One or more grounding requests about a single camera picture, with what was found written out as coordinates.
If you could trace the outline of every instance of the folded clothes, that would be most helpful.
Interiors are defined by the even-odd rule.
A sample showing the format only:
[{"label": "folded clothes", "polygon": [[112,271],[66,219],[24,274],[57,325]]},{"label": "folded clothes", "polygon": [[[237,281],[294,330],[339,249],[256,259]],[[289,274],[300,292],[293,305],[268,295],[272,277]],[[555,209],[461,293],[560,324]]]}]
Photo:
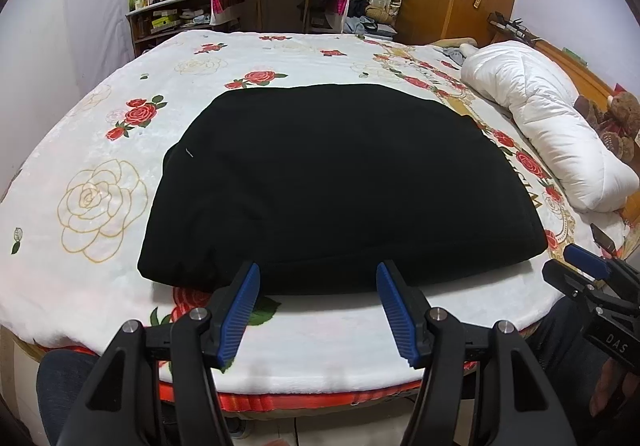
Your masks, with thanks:
[{"label": "folded clothes", "polygon": [[211,291],[243,260],[271,293],[374,289],[512,265],[545,232],[470,117],[377,84],[232,90],[165,155],[138,270]]}]

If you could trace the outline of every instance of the metal screw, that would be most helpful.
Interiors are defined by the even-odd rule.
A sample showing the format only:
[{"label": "metal screw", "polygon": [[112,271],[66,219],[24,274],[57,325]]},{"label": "metal screw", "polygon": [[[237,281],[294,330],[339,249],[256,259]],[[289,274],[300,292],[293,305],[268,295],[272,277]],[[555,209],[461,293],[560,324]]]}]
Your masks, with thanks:
[{"label": "metal screw", "polygon": [[511,323],[510,321],[501,320],[498,321],[498,330],[502,334],[511,334],[514,330],[516,330],[516,327],[514,327],[513,323]]},{"label": "metal screw", "polygon": [[138,327],[140,327],[140,323],[138,323],[135,320],[129,320],[124,322],[124,325],[122,326],[122,331],[126,332],[127,334],[133,334],[135,331],[138,330]]},{"label": "metal screw", "polygon": [[449,316],[449,314],[442,307],[434,307],[429,311],[429,317],[432,320],[443,321],[447,319],[447,316]]},{"label": "metal screw", "polygon": [[189,312],[189,317],[192,320],[196,321],[204,320],[204,318],[207,317],[207,310],[204,307],[196,307],[194,309],[191,309],[191,311]]}]

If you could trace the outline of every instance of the bed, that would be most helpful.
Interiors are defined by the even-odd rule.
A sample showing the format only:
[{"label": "bed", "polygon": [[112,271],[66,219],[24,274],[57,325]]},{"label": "bed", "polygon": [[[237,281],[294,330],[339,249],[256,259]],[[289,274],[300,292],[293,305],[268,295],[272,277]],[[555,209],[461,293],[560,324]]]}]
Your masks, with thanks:
[{"label": "bed", "polygon": [[[622,217],[573,210],[508,112],[460,82],[459,68],[433,47],[350,34],[190,31],[100,83],[23,165],[0,204],[0,323],[27,344],[101,353],[125,320],[158,325],[205,304],[206,293],[159,285],[136,270],[162,156],[225,90],[326,82],[378,83],[470,115],[529,191],[548,250],[423,288],[432,305],[462,321],[508,319],[523,329],[559,299],[540,274],[546,260],[561,259],[571,242],[599,253],[590,222],[623,245]],[[374,293],[261,297],[234,363],[215,372],[230,412],[356,404],[412,390],[420,378],[398,355]],[[161,379],[171,380],[169,364]]]}]

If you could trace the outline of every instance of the dark pants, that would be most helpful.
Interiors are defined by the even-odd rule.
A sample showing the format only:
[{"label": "dark pants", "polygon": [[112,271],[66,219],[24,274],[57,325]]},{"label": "dark pants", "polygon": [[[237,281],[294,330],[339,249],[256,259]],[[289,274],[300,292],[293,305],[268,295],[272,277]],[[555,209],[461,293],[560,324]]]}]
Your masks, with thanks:
[{"label": "dark pants", "polygon": [[[572,428],[578,437],[584,435],[593,424],[589,401],[607,356],[580,336],[580,315],[575,304],[562,298],[527,343],[546,371]],[[97,360],[96,356],[79,352],[53,350],[40,363],[38,405],[52,446]],[[172,408],[163,406],[163,414],[165,410]]]}]

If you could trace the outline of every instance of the wooden headboard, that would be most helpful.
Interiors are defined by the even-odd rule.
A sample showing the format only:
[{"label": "wooden headboard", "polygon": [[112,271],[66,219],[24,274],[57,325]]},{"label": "wooden headboard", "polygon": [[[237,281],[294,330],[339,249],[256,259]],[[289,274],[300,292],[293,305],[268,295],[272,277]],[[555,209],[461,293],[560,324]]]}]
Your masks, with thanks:
[{"label": "wooden headboard", "polygon": [[[598,76],[546,41],[537,42],[536,50],[555,61],[574,82],[578,92],[595,102],[600,109],[609,109],[607,99],[614,92]],[[640,148],[637,145],[631,167],[636,173],[640,171]],[[640,191],[636,191],[626,200],[622,217],[631,223],[640,222]]]}]

